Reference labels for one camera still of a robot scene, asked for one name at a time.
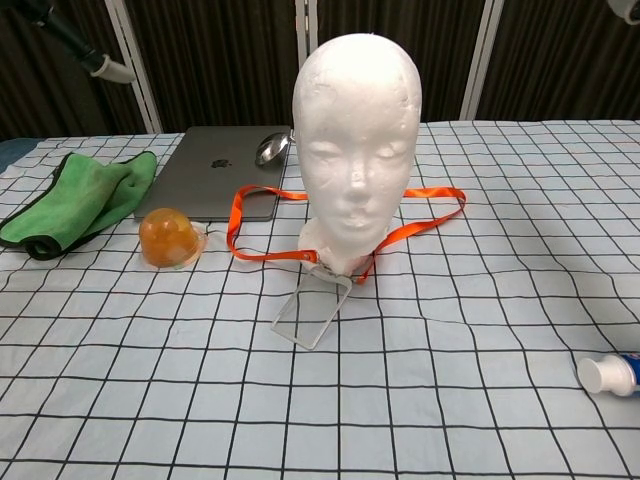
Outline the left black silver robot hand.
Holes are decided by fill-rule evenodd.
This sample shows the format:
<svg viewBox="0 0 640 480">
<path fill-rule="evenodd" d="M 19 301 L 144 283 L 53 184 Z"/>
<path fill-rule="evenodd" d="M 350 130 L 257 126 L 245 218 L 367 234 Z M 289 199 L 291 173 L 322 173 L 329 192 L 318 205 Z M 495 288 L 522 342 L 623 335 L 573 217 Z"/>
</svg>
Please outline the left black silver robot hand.
<svg viewBox="0 0 640 480">
<path fill-rule="evenodd" d="M 41 28 L 60 41 L 92 77 L 118 84 L 135 81 L 135 74 L 129 67 L 93 47 L 68 20 L 56 12 L 53 5 L 47 7 L 41 22 Z"/>
</svg>

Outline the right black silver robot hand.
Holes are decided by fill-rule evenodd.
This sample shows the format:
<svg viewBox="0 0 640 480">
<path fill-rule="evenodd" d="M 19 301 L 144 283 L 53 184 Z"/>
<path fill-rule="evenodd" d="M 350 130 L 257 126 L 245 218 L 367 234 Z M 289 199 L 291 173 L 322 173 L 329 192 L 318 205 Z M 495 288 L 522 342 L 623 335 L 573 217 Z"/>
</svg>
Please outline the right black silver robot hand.
<svg viewBox="0 0 640 480">
<path fill-rule="evenodd" d="M 612 12 L 627 24 L 638 25 L 640 23 L 640 0 L 607 0 L 607 4 Z"/>
</svg>

